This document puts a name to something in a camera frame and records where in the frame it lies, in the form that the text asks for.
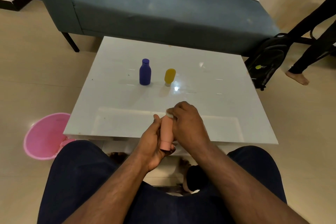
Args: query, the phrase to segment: pink bottle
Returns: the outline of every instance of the pink bottle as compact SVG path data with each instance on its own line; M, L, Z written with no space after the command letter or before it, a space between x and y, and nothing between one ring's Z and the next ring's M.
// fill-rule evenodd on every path
M174 141L173 136L173 118L172 115L167 114L163 116L162 123L161 123L161 143L160 149L170 151L171 145Z

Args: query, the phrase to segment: bare foot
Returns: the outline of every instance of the bare foot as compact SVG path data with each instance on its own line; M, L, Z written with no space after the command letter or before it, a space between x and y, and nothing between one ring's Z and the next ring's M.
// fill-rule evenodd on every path
M179 172L181 174L183 174L183 189L187 192L192 192L189 188L188 188L188 185L187 185L187 172L188 172L188 169L189 167L191 167L191 164L189 163L189 161L183 159L183 158L180 158L180 162L178 164L178 169L179 169Z
M296 80L298 83L300 83L302 85L308 85L309 84L309 81L307 80L307 78L303 74L293 74L289 71L287 71L285 74L288 77Z
M124 152L112 152L110 154L110 159L112 159L117 164L124 162L127 157L128 155Z

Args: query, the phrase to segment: sofa leg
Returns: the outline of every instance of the sofa leg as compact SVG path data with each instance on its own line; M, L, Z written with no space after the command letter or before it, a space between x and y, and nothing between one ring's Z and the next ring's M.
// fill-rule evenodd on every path
M71 45L71 47L73 48L73 50L75 52L79 52L79 49L77 47L77 45L75 44L75 42L72 40L71 36L69 35L69 33L65 33L62 32L62 34L64 35L65 39L68 41L68 43Z

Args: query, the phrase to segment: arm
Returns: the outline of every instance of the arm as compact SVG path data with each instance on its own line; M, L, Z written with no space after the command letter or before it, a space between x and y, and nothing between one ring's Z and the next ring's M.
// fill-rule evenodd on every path
M307 224L300 215L211 143L197 109L187 102L167 110L173 133L216 186L237 224Z
M145 175L173 153L159 150L161 119L144 132L133 153L63 224L122 224Z

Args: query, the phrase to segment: person's right hand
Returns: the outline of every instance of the person's right hand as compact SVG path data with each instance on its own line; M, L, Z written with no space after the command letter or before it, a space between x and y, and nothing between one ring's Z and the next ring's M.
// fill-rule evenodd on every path
M205 147L210 142L196 107L183 101L176 104L174 108L167 109L167 113L174 115L173 134L175 140L190 154L190 151Z

